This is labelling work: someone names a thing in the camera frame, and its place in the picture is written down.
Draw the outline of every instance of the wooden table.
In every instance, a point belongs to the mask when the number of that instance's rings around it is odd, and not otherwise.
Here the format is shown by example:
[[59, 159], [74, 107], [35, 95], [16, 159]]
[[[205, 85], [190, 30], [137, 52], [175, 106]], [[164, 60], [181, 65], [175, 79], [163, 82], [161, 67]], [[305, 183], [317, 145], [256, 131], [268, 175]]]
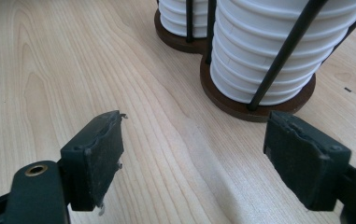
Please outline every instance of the wooden table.
[[[154, 0], [0, 0], [0, 195], [26, 164], [119, 109], [125, 153], [106, 212], [73, 223], [339, 223], [307, 211], [262, 152], [265, 124], [214, 106], [201, 55], [155, 33]], [[351, 148], [356, 166], [356, 31], [321, 67], [296, 114]]]

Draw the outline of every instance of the dark wooden base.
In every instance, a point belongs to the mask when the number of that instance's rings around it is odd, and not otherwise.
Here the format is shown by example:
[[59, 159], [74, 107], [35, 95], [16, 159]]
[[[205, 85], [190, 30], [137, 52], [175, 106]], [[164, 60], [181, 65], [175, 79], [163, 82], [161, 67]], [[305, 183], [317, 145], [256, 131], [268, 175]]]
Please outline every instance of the dark wooden base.
[[187, 53], [199, 53], [204, 57], [201, 61], [201, 84], [209, 99], [222, 111], [234, 116], [238, 119], [243, 119], [252, 122], [267, 122], [268, 114], [271, 110], [279, 110], [288, 113], [297, 112], [311, 97], [315, 90], [316, 78], [314, 76], [309, 82], [302, 88], [302, 90], [294, 96], [291, 100], [279, 104], [279, 105], [259, 105], [255, 111], [249, 111], [247, 104], [242, 104], [234, 101], [225, 95], [223, 95], [215, 86], [210, 78], [209, 64], [205, 63], [206, 55], [206, 38], [194, 39], [192, 43], [187, 43], [186, 38], [171, 34], [161, 24], [160, 11], [157, 9], [154, 16], [155, 29], [157, 35], [163, 40], [163, 42], [179, 51]]
[[239, 103], [226, 97], [218, 90], [218, 88], [216, 88], [210, 77], [209, 64], [205, 63], [205, 57], [203, 57], [201, 61], [200, 74], [202, 87], [213, 104], [231, 116], [252, 122], [267, 122], [268, 114], [271, 110], [279, 110], [288, 113], [297, 112], [311, 97], [315, 90], [316, 83], [314, 74], [302, 90], [296, 96], [291, 98], [291, 100], [279, 105], [259, 105], [257, 110], [249, 111], [247, 109], [247, 104]]
[[205, 54], [206, 38], [195, 38], [193, 42], [188, 43], [186, 42], [186, 37], [174, 35], [167, 31], [161, 24], [160, 17], [160, 11], [157, 9], [154, 15], [155, 30], [167, 46], [186, 53]]

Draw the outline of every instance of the black clamp jaw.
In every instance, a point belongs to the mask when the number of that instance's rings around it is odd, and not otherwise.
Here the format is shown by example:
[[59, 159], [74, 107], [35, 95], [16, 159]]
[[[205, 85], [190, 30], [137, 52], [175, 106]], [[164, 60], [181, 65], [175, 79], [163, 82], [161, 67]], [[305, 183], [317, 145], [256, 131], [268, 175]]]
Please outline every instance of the black clamp jaw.
[[264, 154], [300, 202], [312, 211], [333, 211], [344, 204], [340, 220], [356, 223], [356, 169], [351, 151], [305, 121], [270, 113]]
[[39, 161], [21, 168], [9, 194], [0, 197], [0, 223], [70, 223], [73, 211], [102, 207], [121, 168], [121, 120], [112, 111], [91, 120], [62, 149], [61, 159]]

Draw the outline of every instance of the round wooden base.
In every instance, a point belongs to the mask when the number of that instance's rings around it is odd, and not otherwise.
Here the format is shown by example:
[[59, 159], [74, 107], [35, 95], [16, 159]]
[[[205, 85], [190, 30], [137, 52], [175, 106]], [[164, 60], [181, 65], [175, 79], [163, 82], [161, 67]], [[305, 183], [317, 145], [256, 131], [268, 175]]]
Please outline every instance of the round wooden base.
[[167, 46], [186, 53], [205, 54], [206, 38], [195, 38], [193, 42], [188, 43], [186, 42], [186, 37], [174, 35], [167, 31], [161, 24], [160, 17], [160, 11], [157, 9], [154, 15], [155, 30]]
[[234, 116], [238, 119], [248, 120], [252, 122], [267, 122], [268, 114], [271, 110], [279, 110], [288, 113], [297, 112], [311, 97], [315, 90], [316, 78], [315, 74], [309, 80], [309, 82], [302, 88], [302, 90], [294, 96], [291, 100], [279, 104], [279, 105], [259, 105], [255, 111], [249, 111], [247, 104], [242, 104], [234, 101], [225, 95], [223, 95], [213, 84], [209, 73], [209, 64], [205, 63], [206, 55], [206, 38], [194, 39], [192, 43], [187, 43], [186, 38], [171, 34], [161, 25], [160, 11], [157, 9], [154, 16], [155, 29], [157, 35], [163, 40], [163, 42], [179, 51], [187, 53], [199, 53], [204, 57], [201, 61], [201, 84], [209, 99], [222, 111]]
[[279, 110], [288, 113], [297, 112], [311, 97], [315, 90], [316, 78], [315, 74], [302, 90], [291, 100], [279, 105], [259, 105], [255, 111], [249, 111], [247, 104], [234, 101], [223, 95], [213, 83], [210, 73], [209, 64], [205, 62], [205, 57], [201, 61], [201, 84], [209, 99], [222, 111], [234, 116], [238, 119], [248, 120], [252, 122], [267, 122], [268, 114], [271, 110]]

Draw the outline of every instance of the light wood surface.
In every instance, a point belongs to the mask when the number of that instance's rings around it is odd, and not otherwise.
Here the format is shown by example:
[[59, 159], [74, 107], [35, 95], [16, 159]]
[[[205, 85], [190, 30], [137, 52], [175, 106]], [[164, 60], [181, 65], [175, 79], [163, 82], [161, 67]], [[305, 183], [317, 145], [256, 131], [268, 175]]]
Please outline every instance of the light wood surface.
[[[339, 223], [307, 211], [262, 152], [265, 124], [230, 117], [204, 94], [201, 55], [156, 35], [155, 0], [0, 0], [0, 195], [26, 164], [98, 114], [128, 114], [106, 212], [73, 223]], [[356, 31], [321, 67], [296, 114], [353, 151]]]

